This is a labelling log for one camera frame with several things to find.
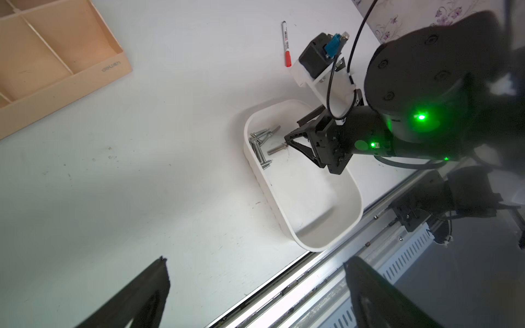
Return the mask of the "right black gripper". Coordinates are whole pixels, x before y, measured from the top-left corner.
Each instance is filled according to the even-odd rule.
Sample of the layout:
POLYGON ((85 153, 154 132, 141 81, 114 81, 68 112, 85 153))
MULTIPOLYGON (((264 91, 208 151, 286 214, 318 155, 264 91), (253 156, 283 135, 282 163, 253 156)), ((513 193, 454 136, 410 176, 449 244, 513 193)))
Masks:
POLYGON ((320 105, 297 121, 298 128, 284 136, 285 143, 319 168, 341 174, 354 154, 388 156, 390 131, 381 116, 368 106, 354 108, 342 125, 320 105))

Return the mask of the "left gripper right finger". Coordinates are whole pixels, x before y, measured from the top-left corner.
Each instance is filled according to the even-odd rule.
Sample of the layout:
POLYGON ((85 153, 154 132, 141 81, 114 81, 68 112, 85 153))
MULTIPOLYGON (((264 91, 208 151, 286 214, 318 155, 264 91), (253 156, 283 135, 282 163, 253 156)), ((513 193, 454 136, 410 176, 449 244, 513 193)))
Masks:
POLYGON ((358 327, 440 327, 367 262, 353 256, 344 263, 358 327))

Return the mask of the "white plastic storage tray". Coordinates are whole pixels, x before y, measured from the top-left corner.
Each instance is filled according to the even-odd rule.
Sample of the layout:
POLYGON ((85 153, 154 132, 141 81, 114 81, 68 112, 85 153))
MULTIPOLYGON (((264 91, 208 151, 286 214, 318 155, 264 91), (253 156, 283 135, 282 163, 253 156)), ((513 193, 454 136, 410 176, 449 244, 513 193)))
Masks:
POLYGON ((362 218, 354 177, 348 169, 341 175, 320 169, 291 147, 267 154, 312 110, 302 101, 287 100, 253 113, 243 129, 243 150, 283 233, 305 250, 320 252, 341 241, 362 218), (261 147, 267 162, 262 166, 250 137, 275 127, 279 130, 261 147))

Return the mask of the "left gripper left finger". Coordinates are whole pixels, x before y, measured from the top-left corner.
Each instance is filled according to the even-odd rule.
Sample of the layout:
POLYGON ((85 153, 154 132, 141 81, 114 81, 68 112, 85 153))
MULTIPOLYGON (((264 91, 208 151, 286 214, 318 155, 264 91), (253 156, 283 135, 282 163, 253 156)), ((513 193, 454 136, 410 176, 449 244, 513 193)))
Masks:
POLYGON ((167 259, 156 259, 79 327, 159 327, 170 291, 167 259))

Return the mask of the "silver screw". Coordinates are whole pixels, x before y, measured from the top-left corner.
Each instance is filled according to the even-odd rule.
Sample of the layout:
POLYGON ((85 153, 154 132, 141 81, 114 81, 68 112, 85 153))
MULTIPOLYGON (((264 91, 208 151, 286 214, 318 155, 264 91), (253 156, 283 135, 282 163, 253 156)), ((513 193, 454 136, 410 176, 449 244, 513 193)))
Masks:
POLYGON ((282 143, 282 144, 280 144, 279 146, 276 146, 276 147, 274 147, 274 148, 268 150, 268 151, 267 151, 267 154, 268 154, 269 156, 272 156, 273 154, 276 154, 276 153, 280 152, 281 150, 285 150, 285 149, 287 149, 287 148, 288 148, 288 144, 287 144, 287 143, 282 143))

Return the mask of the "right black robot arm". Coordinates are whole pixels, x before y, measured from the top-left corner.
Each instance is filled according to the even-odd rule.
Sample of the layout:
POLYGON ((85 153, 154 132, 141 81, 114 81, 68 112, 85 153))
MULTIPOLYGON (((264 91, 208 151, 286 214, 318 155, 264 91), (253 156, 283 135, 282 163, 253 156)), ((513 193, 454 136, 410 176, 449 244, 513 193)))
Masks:
POLYGON ((377 48, 358 88, 341 57, 348 35, 319 34, 296 66, 321 105, 284 140, 332 174, 359 154, 416 170, 470 157, 521 175, 524 49, 509 37, 489 11, 413 31, 377 48))

